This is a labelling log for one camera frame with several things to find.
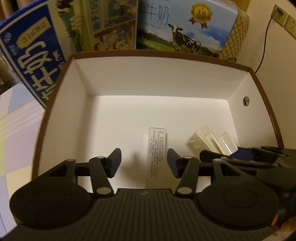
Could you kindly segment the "white hair claw clip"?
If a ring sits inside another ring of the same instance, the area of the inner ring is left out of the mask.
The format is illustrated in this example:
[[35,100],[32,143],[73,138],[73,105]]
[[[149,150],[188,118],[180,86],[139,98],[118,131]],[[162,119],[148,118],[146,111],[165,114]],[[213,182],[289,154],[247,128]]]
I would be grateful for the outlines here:
[[238,147],[233,142],[229,133],[224,132],[220,137],[216,138],[208,126],[204,126],[194,132],[189,139],[189,144],[198,153],[201,153],[202,151],[211,151],[230,156],[238,151]]

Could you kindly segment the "brown cardboard storage box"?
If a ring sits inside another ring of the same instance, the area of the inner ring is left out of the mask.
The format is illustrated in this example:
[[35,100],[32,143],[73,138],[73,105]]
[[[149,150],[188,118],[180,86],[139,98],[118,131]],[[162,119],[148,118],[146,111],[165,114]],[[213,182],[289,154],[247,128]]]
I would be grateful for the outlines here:
[[65,159],[88,161],[122,151],[115,185],[140,188],[147,136],[164,128],[167,146],[191,155],[203,126],[241,147],[283,147],[273,108],[247,66],[149,50],[72,55],[59,74],[36,144],[32,177]]

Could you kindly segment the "plaid tablecloth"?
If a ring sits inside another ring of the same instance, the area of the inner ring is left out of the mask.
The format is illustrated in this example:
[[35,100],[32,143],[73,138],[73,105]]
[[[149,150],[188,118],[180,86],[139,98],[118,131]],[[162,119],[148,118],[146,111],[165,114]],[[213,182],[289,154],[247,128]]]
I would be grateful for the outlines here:
[[18,83],[1,95],[1,237],[16,226],[11,196],[31,180],[44,108]]

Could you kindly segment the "light blue milk carton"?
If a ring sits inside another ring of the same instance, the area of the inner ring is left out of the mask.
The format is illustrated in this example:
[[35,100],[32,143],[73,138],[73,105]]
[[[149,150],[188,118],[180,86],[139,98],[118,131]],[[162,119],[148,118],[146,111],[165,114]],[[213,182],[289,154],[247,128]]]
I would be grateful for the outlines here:
[[231,1],[139,1],[137,49],[217,58],[237,17]]

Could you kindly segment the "dark blue milk carton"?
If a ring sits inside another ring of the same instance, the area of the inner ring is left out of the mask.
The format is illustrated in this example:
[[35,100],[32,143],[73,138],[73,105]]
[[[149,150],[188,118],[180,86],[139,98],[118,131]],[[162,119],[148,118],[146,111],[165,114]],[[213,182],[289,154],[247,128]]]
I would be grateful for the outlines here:
[[137,9],[137,1],[34,1],[1,23],[1,51],[47,106],[72,54],[136,47]]

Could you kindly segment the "beige wall socket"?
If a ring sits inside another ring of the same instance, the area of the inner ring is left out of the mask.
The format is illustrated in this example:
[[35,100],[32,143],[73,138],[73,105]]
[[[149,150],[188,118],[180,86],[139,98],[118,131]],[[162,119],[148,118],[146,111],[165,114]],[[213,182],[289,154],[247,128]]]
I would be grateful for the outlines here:
[[296,19],[291,15],[289,15],[287,18],[285,30],[296,39]]

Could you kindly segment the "wall socket with plug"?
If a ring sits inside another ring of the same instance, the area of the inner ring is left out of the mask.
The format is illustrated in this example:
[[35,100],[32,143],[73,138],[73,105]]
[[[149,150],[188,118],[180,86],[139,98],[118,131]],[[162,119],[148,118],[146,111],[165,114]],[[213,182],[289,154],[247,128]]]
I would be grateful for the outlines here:
[[280,26],[284,27],[288,19],[288,13],[275,4],[273,7],[273,12],[271,13],[271,18]]

